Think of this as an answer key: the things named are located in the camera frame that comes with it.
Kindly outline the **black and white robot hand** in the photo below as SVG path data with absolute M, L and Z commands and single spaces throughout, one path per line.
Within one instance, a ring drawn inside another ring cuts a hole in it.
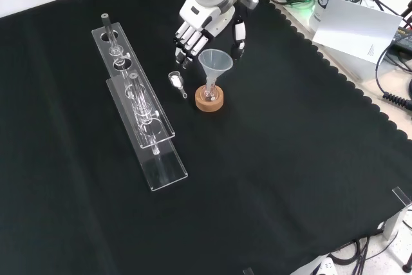
M 174 43 L 175 61 L 182 68 L 188 68 L 205 46 L 229 25 L 234 40 L 230 56 L 239 59 L 243 55 L 246 26 L 235 6 L 222 12 L 217 6 L 204 7 L 196 0 L 186 0 L 180 10 L 180 17 L 183 23 L 174 35 Z

